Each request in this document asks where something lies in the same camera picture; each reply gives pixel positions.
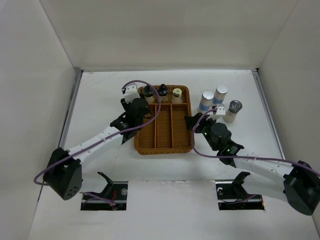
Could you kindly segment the black-lid jar white powder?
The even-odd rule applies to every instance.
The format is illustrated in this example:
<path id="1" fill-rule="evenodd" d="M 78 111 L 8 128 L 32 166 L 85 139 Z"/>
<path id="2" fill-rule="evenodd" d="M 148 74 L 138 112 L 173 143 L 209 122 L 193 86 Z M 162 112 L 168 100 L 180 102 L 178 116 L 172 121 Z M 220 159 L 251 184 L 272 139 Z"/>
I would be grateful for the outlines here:
<path id="1" fill-rule="evenodd" d="M 154 103 L 154 90 L 151 88 L 150 85 L 146 85 L 143 90 L 142 94 L 144 96 L 144 99 L 148 102 L 148 104 L 153 104 Z"/>

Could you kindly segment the black-lid jar beige contents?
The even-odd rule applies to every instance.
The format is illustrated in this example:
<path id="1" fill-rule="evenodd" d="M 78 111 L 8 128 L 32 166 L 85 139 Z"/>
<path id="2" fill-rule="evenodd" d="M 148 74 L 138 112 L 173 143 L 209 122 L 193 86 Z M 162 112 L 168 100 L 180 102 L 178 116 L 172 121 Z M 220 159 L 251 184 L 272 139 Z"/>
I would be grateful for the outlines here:
<path id="1" fill-rule="evenodd" d="M 169 90 L 168 90 L 168 87 L 165 84 L 161 84 L 158 87 L 157 93 L 160 96 L 160 103 L 167 103 L 168 102 Z"/>

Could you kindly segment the silver-lid jar blue label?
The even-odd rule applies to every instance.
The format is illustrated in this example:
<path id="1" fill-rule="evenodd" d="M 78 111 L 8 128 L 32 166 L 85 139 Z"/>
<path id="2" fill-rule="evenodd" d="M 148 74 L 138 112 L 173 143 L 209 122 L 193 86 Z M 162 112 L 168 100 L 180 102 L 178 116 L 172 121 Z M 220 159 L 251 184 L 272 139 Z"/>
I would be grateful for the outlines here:
<path id="1" fill-rule="evenodd" d="M 206 111 L 208 111 L 213 102 L 213 98 L 214 98 L 214 93 L 210 90 L 205 90 L 201 95 L 201 99 L 200 99 L 197 111 L 199 113 L 205 113 Z"/>

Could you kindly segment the yellow-lid white jar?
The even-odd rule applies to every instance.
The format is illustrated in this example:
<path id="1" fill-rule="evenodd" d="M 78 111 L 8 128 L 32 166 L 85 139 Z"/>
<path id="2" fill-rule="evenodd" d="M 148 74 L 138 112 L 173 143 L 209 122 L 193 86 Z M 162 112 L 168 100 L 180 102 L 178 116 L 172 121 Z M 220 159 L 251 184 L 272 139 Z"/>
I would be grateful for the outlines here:
<path id="1" fill-rule="evenodd" d="M 182 90 L 180 88 L 174 88 L 172 91 L 172 104 L 181 104 L 182 103 Z"/>

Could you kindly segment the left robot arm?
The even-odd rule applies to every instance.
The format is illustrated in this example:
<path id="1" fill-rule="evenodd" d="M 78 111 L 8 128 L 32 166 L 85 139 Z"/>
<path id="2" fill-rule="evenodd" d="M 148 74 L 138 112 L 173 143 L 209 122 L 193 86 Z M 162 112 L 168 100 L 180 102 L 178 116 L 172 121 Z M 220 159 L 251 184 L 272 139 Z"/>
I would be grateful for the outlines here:
<path id="1" fill-rule="evenodd" d="M 82 168 L 133 138 L 143 128 L 144 119 L 152 117 L 148 103 L 143 98 L 135 98 L 129 103 L 121 99 L 121 104 L 124 113 L 101 133 L 76 147 L 67 150 L 59 147 L 51 154 L 43 180 L 63 200 L 71 199 L 80 191 L 83 184 Z"/>

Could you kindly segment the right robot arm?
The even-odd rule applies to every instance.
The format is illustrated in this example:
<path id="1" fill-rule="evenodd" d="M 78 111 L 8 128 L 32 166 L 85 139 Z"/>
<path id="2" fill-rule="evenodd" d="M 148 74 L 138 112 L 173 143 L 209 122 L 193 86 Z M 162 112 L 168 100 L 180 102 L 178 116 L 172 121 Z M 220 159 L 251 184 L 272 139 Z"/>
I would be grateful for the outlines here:
<path id="1" fill-rule="evenodd" d="M 232 181 L 232 192 L 239 202 L 251 195 L 265 195 L 288 203 L 297 212 L 311 216 L 320 203 L 320 174 L 303 161 L 280 158 L 239 156 L 245 148 L 232 140 L 232 133 L 210 114 L 185 116 L 187 130 L 201 134 L 215 158 L 224 165 L 240 169 Z"/>

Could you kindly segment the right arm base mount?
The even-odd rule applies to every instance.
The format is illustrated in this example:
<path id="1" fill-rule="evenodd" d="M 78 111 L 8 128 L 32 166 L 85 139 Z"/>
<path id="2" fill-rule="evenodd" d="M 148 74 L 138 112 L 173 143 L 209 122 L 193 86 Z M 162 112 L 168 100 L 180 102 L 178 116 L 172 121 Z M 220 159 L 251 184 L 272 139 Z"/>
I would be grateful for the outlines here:
<path id="1" fill-rule="evenodd" d="M 248 194 L 243 187 L 249 172 L 240 172 L 235 179 L 215 182 L 218 208 L 220 211 L 265 210 L 261 195 Z"/>

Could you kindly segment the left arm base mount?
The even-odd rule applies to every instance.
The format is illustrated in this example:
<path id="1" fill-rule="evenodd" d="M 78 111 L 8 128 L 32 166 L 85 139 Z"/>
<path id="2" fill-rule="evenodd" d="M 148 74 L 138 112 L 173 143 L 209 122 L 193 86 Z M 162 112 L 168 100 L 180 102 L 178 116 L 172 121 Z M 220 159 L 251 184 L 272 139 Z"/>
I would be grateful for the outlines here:
<path id="1" fill-rule="evenodd" d="M 125 211 L 129 183 L 113 181 L 99 171 L 98 177 L 90 176 L 82 184 L 82 211 Z"/>

